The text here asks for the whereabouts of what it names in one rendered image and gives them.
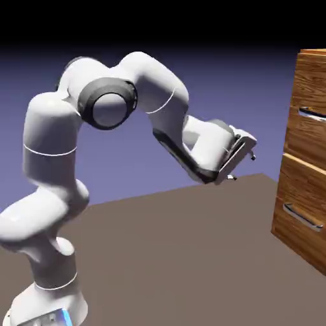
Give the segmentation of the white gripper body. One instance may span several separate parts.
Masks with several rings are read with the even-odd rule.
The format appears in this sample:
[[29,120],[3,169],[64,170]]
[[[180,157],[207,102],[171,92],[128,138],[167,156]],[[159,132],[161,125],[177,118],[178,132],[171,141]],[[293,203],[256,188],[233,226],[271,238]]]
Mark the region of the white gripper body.
[[223,163],[223,166],[218,172],[217,179],[214,181],[215,185],[221,184],[224,180],[228,180],[229,174],[233,175],[232,172],[236,166],[247,156],[250,156],[250,152],[257,144],[257,140],[252,135],[240,135],[239,139],[235,142],[232,147],[227,160]]

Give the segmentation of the wooden drawer front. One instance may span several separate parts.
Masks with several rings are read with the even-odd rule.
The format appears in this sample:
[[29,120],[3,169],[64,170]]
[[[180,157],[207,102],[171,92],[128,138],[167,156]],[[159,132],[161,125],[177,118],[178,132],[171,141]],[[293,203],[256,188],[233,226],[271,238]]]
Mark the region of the wooden drawer front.
[[326,122],[300,116],[300,107],[326,114],[326,49],[297,55],[284,147],[284,152],[326,171]]
[[[320,232],[310,229],[288,213],[289,203],[314,222],[323,222]],[[326,171],[283,154],[271,233],[326,276]]]

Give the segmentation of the wooden cabinet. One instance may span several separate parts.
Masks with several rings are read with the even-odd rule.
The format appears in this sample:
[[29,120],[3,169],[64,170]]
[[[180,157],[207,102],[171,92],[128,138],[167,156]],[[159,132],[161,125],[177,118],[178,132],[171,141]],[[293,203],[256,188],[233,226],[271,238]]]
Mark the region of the wooden cabinet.
[[271,232],[326,276],[326,49],[297,55]]

